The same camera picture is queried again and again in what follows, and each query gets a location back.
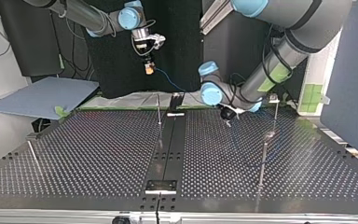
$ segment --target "black backdrop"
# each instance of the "black backdrop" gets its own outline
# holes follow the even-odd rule
[[[89,4],[111,12],[123,8],[124,0],[88,0]],[[202,63],[200,36],[200,0],[143,0],[148,20],[156,20],[152,33],[165,35],[165,45],[154,52],[158,68],[167,72],[171,80],[187,91],[200,88],[198,67]],[[131,32],[117,33],[117,37],[92,38],[85,35],[89,54],[99,76],[106,98],[115,98],[134,91],[178,91],[160,72],[145,74],[141,59],[131,46]]]

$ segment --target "end effector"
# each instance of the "end effector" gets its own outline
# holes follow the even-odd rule
[[[82,0],[24,1],[34,7],[51,9],[61,18],[67,18],[84,26],[92,37],[104,35],[116,37],[118,32],[131,31],[131,42],[135,52],[142,58],[146,73],[153,74],[155,64],[152,51],[161,48],[165,37],[150,34],[149,28],[155,21],[148,23],[140,0],[128,2],[123,9],[111,13],[103,12]]]
[[[126,3],[120,11],[109,15],[109,23],[116,33],[115,26],[120,30],[131,31],[131,43],[134,51],[141,57],[145,72],[151,75],[155,71],[153,50],[160,49],[165,42],[165,36],[150,34],[150,27],[156,21],[147,21],[141,1]]]

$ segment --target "metal rod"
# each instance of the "metal rod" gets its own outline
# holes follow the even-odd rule
[[[261,170],[260,170],[260,179],[258,182],[258,187],[263,188],[263,178],[264,178],[264,170],[266,168],[266,157],[267,157],[267,147],[269,144],[267,142],[264,143],[263,146],[263,157],[261,159]]]
[[[158,125],[161,125],[161,111],[159,109],[159,94],[157,93],[157,111],[158,111]]]
[[[209,34],[233,10],[229,0],[214,1],[200,20],[201,32],[204,35]]]
[[[31,152],[32,152],[32,155],[34,156],[34,159],[35,159],[36,161],[38,161],[38,159],[37,159],[37,157],[36,157],[36,154],[34,153],[34,147],[32,146],[31,141],[27,141],[27,143],[28,143],[28,146],[29,146],[30,149],[31,149]]]
[[[278,109],[279,109],[279,102],[276,104],[276,106],[275,106],[275,119],[277,119],[277,117],[278,117]]]

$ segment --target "gray panel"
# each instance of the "gray panel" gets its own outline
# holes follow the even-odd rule
[[[154,210],[144,189],[159,138],[157,111],[77,113],[33,143],[38,161],[27,146],[0,161],[0,208]]]
[[[0,112],[33,118],[61,119],[55,107],[71,112],[98,88],[97,82],[47,77],[0,100]]]
[[[358,149],[358,1],[342,31],[327,96],[322,123]]]
[[[263,139],[273,130],[259,191]],[[218,110],[187,111],[186,136],[173,136],[171,150],[184,148],[183,169],[167,164],[166,178],[181,179],[165,199],[175,211],[358,214],[358,160],[289,110],[275,129],[272,110],[244,114],[232,128]]]

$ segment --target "metal frame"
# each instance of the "metal frame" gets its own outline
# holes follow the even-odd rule
[[[161,223],[221,223],[222,221],[227,223],[305,223],[307,221],[358,223],[357,215],[310,214],[336,213],[337,206],[339,206],[341,214],[358,214],[358,202],[337,203],[328,200],[322,202],[303,200],[189,200],[181,197],[188,111],[183,110],[181,112],[185,114],[182,117],[167,118],[166,115],[164,116],[163,130],[154,149],[153,158],[149,164],[144,182],[145,188],[148,180],[177,180],[178,189],[176,195],[142,194],[136,201],[130,202],[126,199],[114,199],[112,201],[98,198],[2,198],[0,200],[0,222],[40,222],[40,218],[43,218],[49,223],[111,223],[112,218],[124,216],[135,219],[141,218],[143,223],[155,223],[156,215],[158,214]],[[57,127],[58,125],[53,125],[44,130],[42,137],[51,133]],[[345,148],[338,145],[322,131],[317,130],[315,134],[324,143],[336,150],[343,160],[347,160],[353,168],[358,169],[358,160],[353,160],[351,154]],[[14,150],[12,154],[14,155],[16,152],[23,150],[28,150],[27,143]],[[6,162],[0,160],[0,167]],[[205,209],[204,205],[206,203],[210,205],[208,209]],[[35,207],[47,210],[34,210]]]

